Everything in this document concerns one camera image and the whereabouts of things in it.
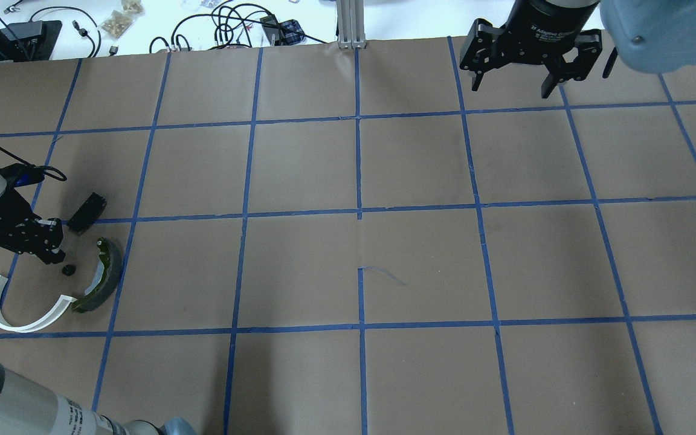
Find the cable connector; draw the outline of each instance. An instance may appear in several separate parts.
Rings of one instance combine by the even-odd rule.
[[[80,36],[82,36],[83,38],[85,38],[85,36],[88,35],[88,31],[85,30],[84,28],[80,28],[80,24],[77,22],[77,20],[72,21],[71,24],[77,30],[77,33],[79,33]]]

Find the small black round object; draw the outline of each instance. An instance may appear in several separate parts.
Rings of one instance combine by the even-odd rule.
[[[63,267],[63,269],[60,270],[60,272],[63,273],[63,275],[72,276],[75,272],[77,272],[77,267],[73,264],[67,264]]]

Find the white metal post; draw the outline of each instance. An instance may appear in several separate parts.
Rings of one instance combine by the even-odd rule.
[[[364,35],[364,0],[337,0],[337,45],[341,49],[367,46]]]

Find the white floor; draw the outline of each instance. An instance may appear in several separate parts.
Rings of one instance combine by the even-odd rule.
[[[0,17],[6,22],[24,22],[34,11],[47,6],[72,5],[85,9],[99,24],[110,16],[113,9],[120,9],[119,0],[25,0],[16,13],[3,14],[7,6],[15,0],[0,0]],[[297,19],[305,33],[325,41],[334,41],[337,27],[335,3],[328,0],[254,0],[270,9],[279,20]],[[511,10],[514,0],[365,0],[365,26],[368,39],[415,39],[438,36],[465,35],[474,19],[486,18],[494,25],[501,25]],[[143,16],[138,18],[129,30],[119,39],[111,38],[102,31],[99,56],[107,56],[109,47],[119,47],[118,54],[147,53],[149,42],[155,36],[170,39],[174,26],[191,14],[207,13],[210,9],[201,6],[201,0],[143,0]],[[92,24],[80,12],[61,10],[42,12],[36,19],[58,19],[64,28],[58,39],[53,59],[85,57],[91,50],[91,43],[83,40],[71,26],[72,20],[91,32]],[[596,11],[586,28],[602,28],[599,12]],[[196,50],[213,47],[213,24],[208,17],[191,19],[179,28]],[[255,47],[267,45],[263,41],[262,30],[255,25],[252,30]],[[163,47],[162,42],[155,50]]]

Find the white plastic arc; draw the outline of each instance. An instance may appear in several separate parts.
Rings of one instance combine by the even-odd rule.
[[[0,300],[2,300],[2,291],[5,289],[7,281],[7,278],[0,275]],[[56,301],[55,305],[53,305],[53,308],[51,308],[47,314],[42,316],[39,320],[36,320],[36,322],[32,322],[21,327],[15,327],[9,324],[9,322],[5,320],[5,317],[2,315],[2,308],[0,308],[0,328],[3,330],[9,330],[11,332],[36,332],[37,330],[48,327],[49,325],[53,324],[53,322],[58,320],[63,312],[66,311],[66,309],[69,308],[69,305],[71,305],[71,303],[75,300],[77,299],[70,297],[70,295],[61,295],[61,297],[58,298],[58,301]]]

